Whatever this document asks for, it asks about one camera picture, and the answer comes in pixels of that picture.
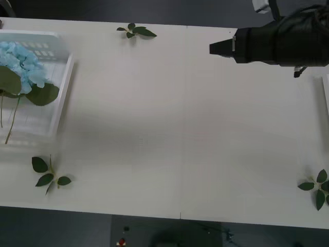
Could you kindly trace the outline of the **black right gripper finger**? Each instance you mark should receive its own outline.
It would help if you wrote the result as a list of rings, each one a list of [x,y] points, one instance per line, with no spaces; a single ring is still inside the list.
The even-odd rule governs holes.
[[[232,39],[227,39],[210,44],[211,49],[232,49]]]
[[[232,50],[227,50],[227,49],[211,49],[210,54],[218,55],[221,57],[233,57]]]

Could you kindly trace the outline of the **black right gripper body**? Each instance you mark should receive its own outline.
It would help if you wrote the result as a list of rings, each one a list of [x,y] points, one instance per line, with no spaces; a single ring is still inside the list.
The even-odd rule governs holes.
[[[263,62],[276,65],[273,55],[276,23],[262,27],[239,28],[233,36],[233,58],[236,63]]]

